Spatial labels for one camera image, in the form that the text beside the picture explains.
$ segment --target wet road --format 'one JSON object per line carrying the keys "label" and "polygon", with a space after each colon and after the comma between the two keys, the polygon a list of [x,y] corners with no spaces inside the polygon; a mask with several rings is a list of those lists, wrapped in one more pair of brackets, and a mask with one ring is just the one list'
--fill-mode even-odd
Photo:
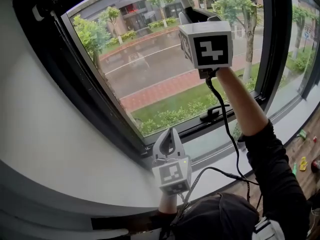
{"label": "wet road", "polygon": [[[262,44],[263,29],[257,29],[253,49],[261,49]],[[245,52],[246,39],[234,39],[233,56]],[[177,30],[117,52],[101,66],[118,98],[194,69],[180,48]]]}

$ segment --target person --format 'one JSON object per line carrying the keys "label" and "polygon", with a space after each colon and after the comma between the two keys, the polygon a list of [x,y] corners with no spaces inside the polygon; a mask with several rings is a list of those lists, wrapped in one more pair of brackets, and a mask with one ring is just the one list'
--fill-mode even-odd
{"label": "person", "polygon": [[[216,77],[243,134],[247,158],[263,196],[262,216],[278,222],[285,239],[305,240],[311,206],[292,173],[272,123],[229,67],[220,68]],[[176,214],[177,196],[163,194],[152,221],[159,228],[167,228]],[[171,230],[176,240],[248,240],[258,222],[257,210],[243,197],[219,193],[186,209]]]}

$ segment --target red brick sidewalk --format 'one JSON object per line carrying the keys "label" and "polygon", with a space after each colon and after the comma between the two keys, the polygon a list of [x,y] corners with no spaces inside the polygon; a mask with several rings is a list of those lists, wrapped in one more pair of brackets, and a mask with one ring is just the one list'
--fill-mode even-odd
{"label": "red brick sidewalk", "polygon": [[[261,49],[255,50],[252,64],[260,62],[260,59]],[[233,57],[232,65],[233,71],[243,69],[246,66],[246,54]],[[199,79],[198,70],[194,69],[125,96],[120,99],[120,102],[128,112],[132,112],[198,86],[204,82],[203,79]]]}

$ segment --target white lane line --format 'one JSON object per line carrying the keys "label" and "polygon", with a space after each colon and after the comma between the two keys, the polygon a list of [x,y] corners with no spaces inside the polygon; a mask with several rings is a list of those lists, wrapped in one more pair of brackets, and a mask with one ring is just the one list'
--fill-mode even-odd
{"label": "white lane line", "polygon": [[148,55],[146,55],[146,56],[144,56],[144,57],[137,58],[137,59],[135,59],[135,60],[133,60],[133,61],[128,62],[127,64],[124,64],[124,65],[122,65],[122,66],[120,66],[120,67],[115,68],[114,70],[111,70],[111,71],[108,72],[108,73],[105,73],[105,75],[110,74],[110,73],[112,73],[113,71],[116,71],[116,70],[118,70],[118,69],[120,69],[120,68],[122,68],[122,67],[124,67],[124,66],[127,66],[127,65],[133,63],[133,62],[142,60],[142,59],[144,59],[145,57],[148,57],[148,56],[151,56],[151,55],[154,55],[154,54],[163,52],[163,51],[165,51],[165,50],[168,50],[168,49],[170,49],[170,48],[177,47],[177,46],[180,46],[180,43],[179,43],[179,44],[176,44],[176,45],[174,45],[174,46],[170,46],[170,47],[168,47],[168,48],[162,49],[162,50],[155,51],[155,52],[150,53],[150,54],[148,54]]}

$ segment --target forearm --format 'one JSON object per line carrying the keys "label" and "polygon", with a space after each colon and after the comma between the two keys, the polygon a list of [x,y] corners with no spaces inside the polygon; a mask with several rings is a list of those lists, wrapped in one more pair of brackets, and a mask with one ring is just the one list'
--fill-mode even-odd
{"label": "forearm", "polygon": [[177,195],[168,196],[165,193],[163,193],[158,210],[163,214],[176,214]]}
{"label": "forearm", "polygon": [[268,118],[229,67],[220,68],[216,76],[233,108],[240,129],[245,136],[253,136],[267,124]]}

